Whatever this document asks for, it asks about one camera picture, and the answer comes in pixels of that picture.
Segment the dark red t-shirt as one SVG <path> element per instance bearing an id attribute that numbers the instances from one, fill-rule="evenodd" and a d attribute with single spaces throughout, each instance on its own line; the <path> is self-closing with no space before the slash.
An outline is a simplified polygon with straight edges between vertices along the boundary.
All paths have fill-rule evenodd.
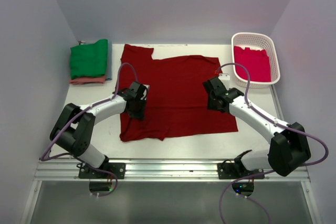
<path id="1" fill-rule="evenodd" d="M 120 115 L 123 142 L 144 138 L 164 140 L 197 134 L 237 132 L 234 116 L 209 110 L 203 82 L 214 77 L 218 58 L 202 55 L 153 59 L 153 48 L 124 45 L 120 88 L 128 88 L 134 75 L 149 86 L 144 119 Z"/>

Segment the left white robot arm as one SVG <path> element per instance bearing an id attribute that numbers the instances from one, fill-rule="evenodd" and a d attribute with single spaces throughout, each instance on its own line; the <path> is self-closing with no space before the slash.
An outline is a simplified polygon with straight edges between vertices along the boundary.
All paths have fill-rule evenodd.
<path id="1" fill-rule="evenodd" d="M 97 178 L 104 178 L 109 168 L 108 157 L 91 144 L 96 124 L 117 114 L 143 120 L 149 86 L 133 81 L 128 88 L 87 105 L 67 104 L 50 134 L 50 140 L 81 160 Z"/>

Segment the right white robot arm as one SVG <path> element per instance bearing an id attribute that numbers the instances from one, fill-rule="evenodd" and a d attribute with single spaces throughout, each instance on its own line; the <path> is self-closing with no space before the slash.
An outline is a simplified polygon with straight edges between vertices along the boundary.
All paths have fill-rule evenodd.
<path id="1" fill-rule="evenodd" d="M 259 170 L 272 169 L 285 177 L 311 158 L 310 147 L 301 124 L 285 123 L 285 127 L 281 128 L 281 120 L 274 118 L 269 121 L 270 114 L 254 107 L 240 90 L 226 88 L 220 77 L 203 82 L 203 87 L 208 95 L 209 110 L 227 113 L 243 120 L 269 144 L 267 150 L 247 150 L 232 161 L 223 161 L 221 169 L 224 172 L 246 178 Z"/>

